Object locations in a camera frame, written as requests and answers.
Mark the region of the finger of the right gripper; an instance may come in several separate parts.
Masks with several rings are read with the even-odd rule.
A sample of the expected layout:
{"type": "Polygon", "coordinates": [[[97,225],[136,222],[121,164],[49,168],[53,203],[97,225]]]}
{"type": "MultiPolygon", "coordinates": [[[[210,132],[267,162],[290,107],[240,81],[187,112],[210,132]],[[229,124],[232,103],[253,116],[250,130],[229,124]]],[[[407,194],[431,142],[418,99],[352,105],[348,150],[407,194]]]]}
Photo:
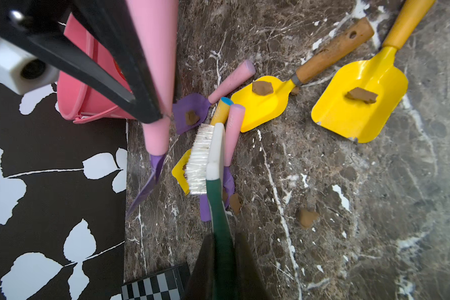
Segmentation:
{"type": "Polygon", "coordinates": [[[74,1],[0,1],[0,38],[80,80],[118,105],[131,91],[122,86],[60,30],[74,1]]]}
{"type": "Polygon", "coordinates": [[[77,20],[111,53],[131,91],[119,107],[144,124],[160,120],[158,96],[126,1],[74,1],[77,20]]]}

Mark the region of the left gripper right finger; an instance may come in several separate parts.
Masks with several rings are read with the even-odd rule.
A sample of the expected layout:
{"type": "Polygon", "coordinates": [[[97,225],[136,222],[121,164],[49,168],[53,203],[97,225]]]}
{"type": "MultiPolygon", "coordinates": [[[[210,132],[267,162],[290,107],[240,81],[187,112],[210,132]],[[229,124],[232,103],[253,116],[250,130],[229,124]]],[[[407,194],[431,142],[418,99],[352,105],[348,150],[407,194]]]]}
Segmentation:
{"type": "Polygon", "coordinates": [[[253,259],[247,239],[242,232],[235,234],[235,260],[239,300],[271,300],[253,259]]]}

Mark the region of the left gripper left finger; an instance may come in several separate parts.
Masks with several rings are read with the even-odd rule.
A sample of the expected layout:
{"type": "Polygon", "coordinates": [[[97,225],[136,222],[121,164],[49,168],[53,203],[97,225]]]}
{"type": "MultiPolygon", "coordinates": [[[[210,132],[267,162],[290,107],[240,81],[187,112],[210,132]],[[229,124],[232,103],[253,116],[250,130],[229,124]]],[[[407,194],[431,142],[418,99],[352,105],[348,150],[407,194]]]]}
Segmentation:
{"type": "Polygon", "coordinates": [[[215,237],[205,236],[182,300],[212,300],[215,275],[215,237]]]}

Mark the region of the pink plastic bucket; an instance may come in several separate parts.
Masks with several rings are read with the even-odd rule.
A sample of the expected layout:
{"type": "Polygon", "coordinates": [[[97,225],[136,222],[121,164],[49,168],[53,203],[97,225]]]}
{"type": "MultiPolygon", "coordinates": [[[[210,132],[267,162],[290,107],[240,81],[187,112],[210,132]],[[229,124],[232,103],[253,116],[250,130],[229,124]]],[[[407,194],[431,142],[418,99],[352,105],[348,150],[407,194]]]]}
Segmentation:
{"type": "MultiPolygon", "coordinates": [[[[130,89],[110,52],[72,14],[68,17],[64,35],[122,86],[130,89]]],[[[57,105],[61,116],[75,124],[101,118],[134,119],[100,92],[63,71],[57,82],[57,105]]]]}

